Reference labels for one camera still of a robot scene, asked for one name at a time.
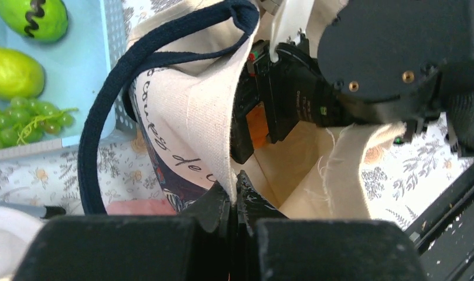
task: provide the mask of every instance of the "brass screw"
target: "brass screw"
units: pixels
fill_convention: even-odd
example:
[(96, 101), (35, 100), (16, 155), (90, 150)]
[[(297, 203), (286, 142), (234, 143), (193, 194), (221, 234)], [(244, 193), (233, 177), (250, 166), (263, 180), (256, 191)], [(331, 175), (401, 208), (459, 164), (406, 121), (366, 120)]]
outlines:
[(403, 81), (406, 84), (412, 83), (414, 81), (414, 72), (412, 71), (406, 71), (403, 73)]
[(351, 92), (356, 92), (357, 90), (359, 90), (359, 83), (357, 81), (352, 81), (351, 83), (349, 83), (349, 90)]

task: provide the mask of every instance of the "navy blue bag strap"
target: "navy blue bag strap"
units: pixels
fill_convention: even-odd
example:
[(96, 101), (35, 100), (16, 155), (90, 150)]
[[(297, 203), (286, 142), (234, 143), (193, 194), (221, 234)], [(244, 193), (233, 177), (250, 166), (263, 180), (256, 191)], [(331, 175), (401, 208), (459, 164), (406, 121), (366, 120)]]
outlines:
[[(171, 42), (230, 18), (233, 19), (235, 26), (244, 32), (232, 47), (206, 54), (154, 53)], [(78, 183), (85, 214), (106, 214), (97, 177), (97, 150), (105, 120), (121, 90), (128, 87), (135, 77), (149, 69), (214, 59), (236, 51), (251, 36), (258, 21), (259, 11), (250, 0), (223, 0), (150, 31), (118, 60), (90, 108), (81, 134), (78, 149)]]

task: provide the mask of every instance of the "grape stem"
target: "grape stem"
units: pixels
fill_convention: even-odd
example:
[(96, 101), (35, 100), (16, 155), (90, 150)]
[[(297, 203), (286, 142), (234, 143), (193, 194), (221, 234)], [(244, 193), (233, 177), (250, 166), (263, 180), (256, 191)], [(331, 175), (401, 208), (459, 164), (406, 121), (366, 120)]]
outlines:
[(70, 112), (70, 111), (78, 111), (78, 108), (68, 108), (68, 109), (63, 109), (59, 111), (56, 114), (52, 115), (37, 115), (32, 118), (32, 120), (20, 131), (18, 132), (18, 145), (27, 145), (28, 143), (25, 141), (25, 139), (33, 132), (33, 129), (36, 129), (38, 125), (48, 119), (54, 119), (54, 118), (59, 118), (61, 117), (64, 113)]

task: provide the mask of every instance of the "white cloth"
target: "white cloth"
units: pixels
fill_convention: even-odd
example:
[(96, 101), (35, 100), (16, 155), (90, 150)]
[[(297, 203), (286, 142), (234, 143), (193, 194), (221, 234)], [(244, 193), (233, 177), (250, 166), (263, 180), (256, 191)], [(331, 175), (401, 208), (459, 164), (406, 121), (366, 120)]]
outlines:
[(14, 274), (42, 226), (35, 217), (0, 207), (0, 278)]
[[(200, 5), (199, 1), (182, 1), (135, 27), (129, 43), (167, 20), (216, 2), (218, 0), (204, 1)], [(316, 53), (315, 45), (324, 28), (341, 7), (335, 0), (316, 1), (306, 31), (312, 39), (312, 54)], [(269, 38), (270, 23), (269, 15), (262, 18), (255, 39)], [(213, 184), (205, 175), (214, 174), (233, 202), (236, 200), (236, 173), (230, 159), (231, 114), (238, 78), (255, 34), (232, 56), (143, 73), (138, 77), (135, 93), (139, 108), (147, 112), (140, 112), (144, 126), (155, 125), (156, 132), (147, 134), (161, 160), (180, 177), (205, 189)], [(163, 50), (209, 53), (233, 45), (240, 36), (240, 31), (228, 21), (173, 42)], [(142, 100), (146, 85), (148, 98)], [(298, 128), (301, 126), (312, 126), (309, 130), (312, 141), (307, 146), (314, 146), (316, 135), (325, 131), (303, 123)], [(258, 191), (267, 194), (267, 199), (281, 206), (280, 210), (291, 218), (372, 218), (376, 216), (366, 204), (361, 163), (371, 146), (390, 143), (404, 131), (402, 124), (348, 127), (329, 151), (315, 152), (312, 154), (316, 155), (315, 159), (302, 166), (294, 162), (304, 162), (305, 151), (284, 155), (286, 143), (294, 139), (292, 132), (283, 143), (257, 150), (245, 165), (233, 163), (233, 167), (245, 169)], [(177, 165), (180, 159), (201, 161), (194, 170)], [(326, 168), (320, 175), (316, 167), (321, 163)], [(311, 194), (328, 197), (323, 201), (327, 204), (311, 200)]]

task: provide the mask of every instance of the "plastic basket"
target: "plastic basket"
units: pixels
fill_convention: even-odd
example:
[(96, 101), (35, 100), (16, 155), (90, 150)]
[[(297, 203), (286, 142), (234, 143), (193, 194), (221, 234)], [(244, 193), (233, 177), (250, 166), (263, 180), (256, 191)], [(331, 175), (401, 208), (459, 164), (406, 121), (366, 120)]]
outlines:
[[(76, 122), (58, 137), (1, 149), (0, 160), (76, 148), (97, 93), (107, 74), (126, 49), (121, 0), (63, 0), (69, 14), (67, 35), (55, 44), (43, 45), (23, 38), (0, 18), (0, 46), (24, 52), (46, 70), (46, 86), (40, 100), (59, 108), (76, 107)], [(136, 135), (135, 122), (128, 117), (119, 95), (105, 122), (101, 144), (125, 142)]]

